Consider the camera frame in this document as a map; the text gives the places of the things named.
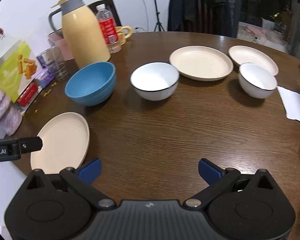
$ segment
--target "beige plate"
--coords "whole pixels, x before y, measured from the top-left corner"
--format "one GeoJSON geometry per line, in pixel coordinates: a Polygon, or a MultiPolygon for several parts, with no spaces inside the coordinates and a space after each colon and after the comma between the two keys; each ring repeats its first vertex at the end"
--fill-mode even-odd
{"type": "Polygon", "coordinates": [[[238,66],[243,63],[254,63],[262,66],[274,76],[279,73],[277,64],[260,50],[246,46],[234,46],[229,49],[229,55],[238,66]]]}
{"type": "Polygon", "coordinates": [[[233,70],[233,63],[226,54],[203,46],[177,49],[170,55],[170,63],[183,76],[199,81],[219,80],[233,70]]]}
{"type": "Polygon", "coordinates": [[[66,167],[78,168],[88,150],[90,133],[85,118],[64,113],[51,119],[38,133],[43,147],[31,154],[31,168],[46,174],[59,173],[66,167]]]}

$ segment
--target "thermos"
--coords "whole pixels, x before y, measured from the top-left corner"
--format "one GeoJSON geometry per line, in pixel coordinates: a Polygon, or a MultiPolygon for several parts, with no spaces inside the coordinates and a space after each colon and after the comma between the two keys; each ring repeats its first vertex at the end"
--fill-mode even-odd
{"type": "Polygon", "coordinates": [[[60,8],[49,14],[49,24],[60,37],[64,37],[81,69],[92,63],[108,61],[110,53],[99,23],[93,12],[82,0],[60,0],[51,8],[60,8]],[[52,16],[62,12],[62,33],[58,31],[52,16]]]}

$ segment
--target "plastic water bottle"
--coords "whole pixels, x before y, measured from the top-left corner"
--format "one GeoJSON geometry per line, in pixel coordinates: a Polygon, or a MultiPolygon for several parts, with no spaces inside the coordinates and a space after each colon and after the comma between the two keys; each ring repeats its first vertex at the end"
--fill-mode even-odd
{"type": "Polygon", "coordinates": [[[113,14],[106,8],[105,4],[98,5],[97,10],[97,19],[108,49],[110,53],[116,53],[121,50],[121,44],[115,30],[113,14]]]}

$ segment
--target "blue bowl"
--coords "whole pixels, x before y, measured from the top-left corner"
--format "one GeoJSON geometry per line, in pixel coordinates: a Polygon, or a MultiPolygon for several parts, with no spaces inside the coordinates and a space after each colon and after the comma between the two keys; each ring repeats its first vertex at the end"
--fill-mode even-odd
{"type": "Polygon", "coordinates": [[[65,94],[84,106],[95,106],[112,93],[116,81],[115,66],[110,62],[98,62],[75,73],[65,87],[65,94]]]}

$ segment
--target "gray ribbed panel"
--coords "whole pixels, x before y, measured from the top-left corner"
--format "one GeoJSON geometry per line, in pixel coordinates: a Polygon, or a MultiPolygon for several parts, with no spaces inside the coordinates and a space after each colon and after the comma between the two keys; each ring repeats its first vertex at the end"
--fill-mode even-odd
{"type": "Polygon", "coordinates": [[[99,212],[75,240],[226,240],[198,211],[176,200],[124,200],[119,208],[99,212]]]}

